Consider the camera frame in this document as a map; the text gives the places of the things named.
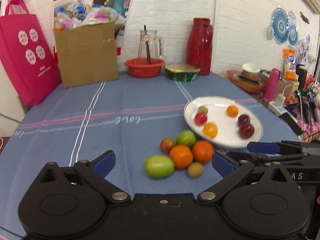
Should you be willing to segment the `orange tangerine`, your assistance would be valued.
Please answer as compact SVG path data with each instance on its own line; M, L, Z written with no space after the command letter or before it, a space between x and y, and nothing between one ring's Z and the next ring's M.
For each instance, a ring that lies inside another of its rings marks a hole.
M194 160L203 164L210 162L214 154L213 145L206 140L197 141L193 145L191 151L193 153Z
M169 153L176 169L188 168L193 162L193 153L187 145L176 145Z

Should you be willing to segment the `brown kiwi fruit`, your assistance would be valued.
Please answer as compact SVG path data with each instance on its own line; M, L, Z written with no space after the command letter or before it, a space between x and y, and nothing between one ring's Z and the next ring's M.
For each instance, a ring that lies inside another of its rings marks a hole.
M204 167L199 162L193 162L190 164L190 166L187 168L187 175L190 178L197 178L200 177L203 174Z
M207 115L208 113L208 108L206 106L200 106L198 109L197 109L197 113L203 113L205 115Z

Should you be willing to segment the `small orange kumquat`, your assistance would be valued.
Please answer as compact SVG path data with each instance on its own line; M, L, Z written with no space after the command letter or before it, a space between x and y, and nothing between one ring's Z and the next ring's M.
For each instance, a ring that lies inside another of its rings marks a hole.
M228 115L229 117L234 118L234 117L238 116L238 114L239 114L239 109L238 109L238 107L236 107L235 105L230 105L230 106L227 107L226 113L227 113L227 115Z

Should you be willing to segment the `large green mango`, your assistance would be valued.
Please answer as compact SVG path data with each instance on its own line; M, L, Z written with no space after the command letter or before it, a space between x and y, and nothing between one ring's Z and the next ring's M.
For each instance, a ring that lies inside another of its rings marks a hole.
M175 170L175 164L169 156L155 154L145 160L145 171L151 178L170 176Z

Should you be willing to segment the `dark red plum front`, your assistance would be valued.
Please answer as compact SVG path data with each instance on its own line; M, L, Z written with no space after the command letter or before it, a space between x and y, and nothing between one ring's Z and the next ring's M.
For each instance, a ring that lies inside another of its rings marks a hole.
M251 138L254 132L255 132L254 127L249 123L243 123L239 127L239 134L240 134L240 137L242 137L243 139Z

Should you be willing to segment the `yellow orange fruit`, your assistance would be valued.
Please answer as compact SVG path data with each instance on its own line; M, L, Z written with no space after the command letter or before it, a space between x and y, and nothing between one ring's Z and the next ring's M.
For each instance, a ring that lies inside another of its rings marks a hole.
M202 131L207 137L215 138L218 133L217 125L214 122L208 122L203 126Z

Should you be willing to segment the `green lime fruit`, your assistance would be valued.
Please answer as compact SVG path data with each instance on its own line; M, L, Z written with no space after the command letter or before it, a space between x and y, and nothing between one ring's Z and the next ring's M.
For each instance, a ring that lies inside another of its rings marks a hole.
M193 131L185 130L176 137L177 145L187 145L192 147L196 143L196 137Z

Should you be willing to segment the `small red tomato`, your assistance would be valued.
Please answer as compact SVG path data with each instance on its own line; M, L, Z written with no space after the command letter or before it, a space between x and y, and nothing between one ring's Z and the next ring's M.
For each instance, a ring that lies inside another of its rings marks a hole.
M208 118L207 115L205 113L197 113L194 117L194 123L197 126L202 126L207 122Z

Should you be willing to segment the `red orange small fruit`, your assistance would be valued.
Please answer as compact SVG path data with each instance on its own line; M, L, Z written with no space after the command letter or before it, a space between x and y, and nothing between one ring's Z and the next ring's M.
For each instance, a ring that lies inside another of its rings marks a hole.
M164 138L160 143L161 150L170 154L170 151L176 146L176 142L172 138Z

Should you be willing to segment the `orange snack bag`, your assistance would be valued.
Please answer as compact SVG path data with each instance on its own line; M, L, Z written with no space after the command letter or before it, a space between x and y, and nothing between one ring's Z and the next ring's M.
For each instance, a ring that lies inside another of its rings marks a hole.
M290 81L296 81L295 51L292 49L283 49L284 57L284 78Z

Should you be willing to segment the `red thermos jug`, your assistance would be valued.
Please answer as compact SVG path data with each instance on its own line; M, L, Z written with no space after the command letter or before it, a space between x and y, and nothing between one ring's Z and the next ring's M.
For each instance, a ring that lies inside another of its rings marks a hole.
M200 69L199 75L210 74L213 51L213 26L209 18L194 18L188 37L185 62Z

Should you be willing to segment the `black stirring stick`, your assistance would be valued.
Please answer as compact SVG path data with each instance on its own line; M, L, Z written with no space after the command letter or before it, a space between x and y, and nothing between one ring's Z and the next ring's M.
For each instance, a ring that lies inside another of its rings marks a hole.
M148 35L148 31L147 31L146 25L144 25L144 34L145 34L147 63L151 64L150 48L149 48L149 35Z

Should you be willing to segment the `glass pitcher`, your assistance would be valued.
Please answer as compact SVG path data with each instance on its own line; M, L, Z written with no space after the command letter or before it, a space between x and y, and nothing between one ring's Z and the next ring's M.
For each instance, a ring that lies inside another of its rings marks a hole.
M163 57L163 38L157 35L156 30L147 30L149 35L150 57L161 59ZM138 58L147 58L144 30L140 31L140 42L138 48Z

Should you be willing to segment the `floral cloth in box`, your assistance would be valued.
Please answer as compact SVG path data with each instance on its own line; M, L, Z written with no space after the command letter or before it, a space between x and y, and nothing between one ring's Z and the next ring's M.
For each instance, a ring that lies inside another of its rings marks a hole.
M84 25L113 24L117 34L126 18L111 7L100 4L68 3L54 9L53 30L55 33Z

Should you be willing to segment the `teal wall picture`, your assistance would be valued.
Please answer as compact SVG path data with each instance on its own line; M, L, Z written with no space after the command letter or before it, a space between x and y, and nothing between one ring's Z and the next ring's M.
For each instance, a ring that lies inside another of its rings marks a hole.
M124 24L129 14L131 0L93 0L93 6L108 13L108 21Z

